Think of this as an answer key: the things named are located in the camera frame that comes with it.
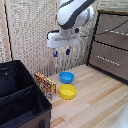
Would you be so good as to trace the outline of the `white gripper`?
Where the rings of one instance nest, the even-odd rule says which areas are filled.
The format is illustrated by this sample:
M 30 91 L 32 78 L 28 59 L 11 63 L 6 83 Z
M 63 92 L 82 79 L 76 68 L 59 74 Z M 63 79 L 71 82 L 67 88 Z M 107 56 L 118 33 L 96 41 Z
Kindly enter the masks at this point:
M 53 49 L 53 56 L 57 57 L 58 51 L 55 48 L 66 47 L 77 45 L 80 40 L 80 34 L 75 33 L 70 36 L 63 36 L 59 33 L 58 30 L 51 31 L 47 34 L 47 46 Z M 66 55 L 70 55 L 71 48 L 66 50 Z

